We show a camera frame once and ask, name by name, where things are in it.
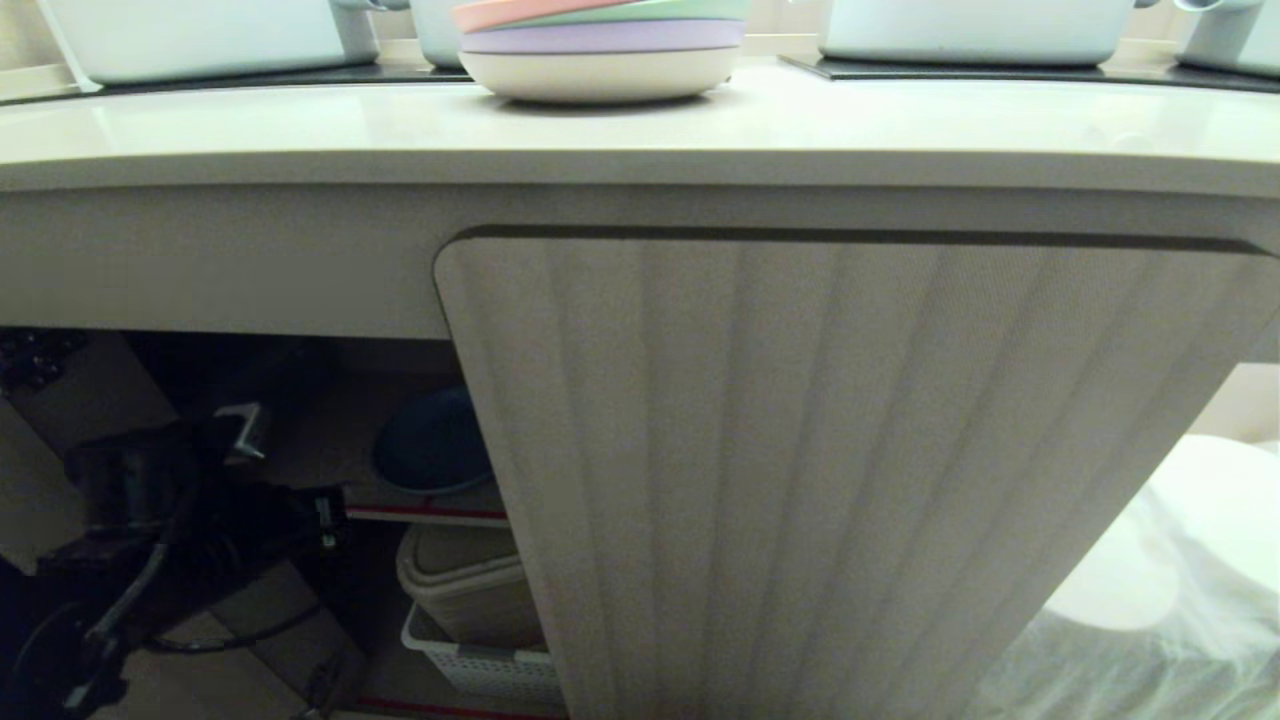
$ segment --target countertop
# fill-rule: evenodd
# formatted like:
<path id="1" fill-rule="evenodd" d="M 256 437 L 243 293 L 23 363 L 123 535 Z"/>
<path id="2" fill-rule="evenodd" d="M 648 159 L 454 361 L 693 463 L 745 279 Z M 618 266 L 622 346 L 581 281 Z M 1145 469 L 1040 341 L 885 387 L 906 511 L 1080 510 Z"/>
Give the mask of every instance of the countertop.
<path id="1" fill-rule="evenodd" d="M 614 109 L 474 85 L 179 91 L 0 108 L 0 191 L 228 183 L 1018 187 L 1280 199 L 1280 96 L 829 82 L 744 60 Z"/>

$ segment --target beige container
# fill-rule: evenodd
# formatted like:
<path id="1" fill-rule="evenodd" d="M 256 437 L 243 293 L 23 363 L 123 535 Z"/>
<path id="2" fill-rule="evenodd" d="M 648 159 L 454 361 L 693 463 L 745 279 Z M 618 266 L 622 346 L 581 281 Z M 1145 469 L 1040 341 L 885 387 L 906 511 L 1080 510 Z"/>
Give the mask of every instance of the beige container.
<path id="1" fill-rule="evenodd" d="M 522 648 L 543 642 L 511 530 L 413 525 L 396 559 L 401 587 L 454 642 Z"/>

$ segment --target plastic container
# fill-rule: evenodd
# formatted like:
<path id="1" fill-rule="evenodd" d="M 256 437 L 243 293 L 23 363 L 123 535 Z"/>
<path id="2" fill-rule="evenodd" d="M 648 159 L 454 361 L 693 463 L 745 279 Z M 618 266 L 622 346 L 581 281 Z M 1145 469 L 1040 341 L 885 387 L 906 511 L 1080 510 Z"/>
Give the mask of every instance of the plastic container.
<path id="1" fill-rule="evenodd" d="M 64 53 L 102 85 L 371 63 L 365 10 L 407 0 L 41 0 Z"/>
<path id="2" fill-rule="evenodd" d="M 520 648 L 543 628 L 511 530 L 413 525 L 396 559 L 404 592 L 460 643 Z"/>
<path id="3" fill-rule="evenodd" d="M 552 656 L 429 639 L 430 620 L 416 605 L 404 619 L 401 642 L 425 655 L 458 692 L 564 705 Z"/>
<path id="4" fill-rule="evenodd" d="M 1280 78 L 1280 0 L 1176 0 L 1194 13 L 1178 61 Z"/>
<path id="5" fill-rule="evenodd" d="M 1134 8 L 1134 0 L 823 1 L 818 49 L 828 58 L 1006 65 L 1096 65 L 1115 53 Z"/>

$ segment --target plate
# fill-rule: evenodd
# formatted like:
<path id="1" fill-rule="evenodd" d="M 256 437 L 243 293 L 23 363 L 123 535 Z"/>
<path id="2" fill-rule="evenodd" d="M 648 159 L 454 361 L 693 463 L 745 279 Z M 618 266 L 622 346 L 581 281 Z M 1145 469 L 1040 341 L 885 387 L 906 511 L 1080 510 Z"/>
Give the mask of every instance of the plate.
<path id="1" fill-rule="evenodd" d="M 590 10 L 530 18 L 489 29 L 635 20 L 745 20 L 750 5 L 751 0 L 640 0 L 639 3 L 623 3 L 621 5 L 591 8 Z"/>
<path id="2" fill-rule="evenodd" d="M 499 55 L 667 53 L 737 47 L 745 33 L 742 20 L 643 20 L 471 32 L 462 36 L 462 49 Z"/>
<path id="3" fill-rule="evenodd" d="M 572 13 L 605 5 L 621 5 L 628 0 L 481 0 L 453 9 L 453 23 L 462 32 L 476 32 L 494 26 Z"/>
<path id="4" fill-rule="evenodd" d="M 495 95 L 535 102 L 621 104 L 705 92 L 728 79 L 737 47 L 602 55 L 458 53 Z"/>

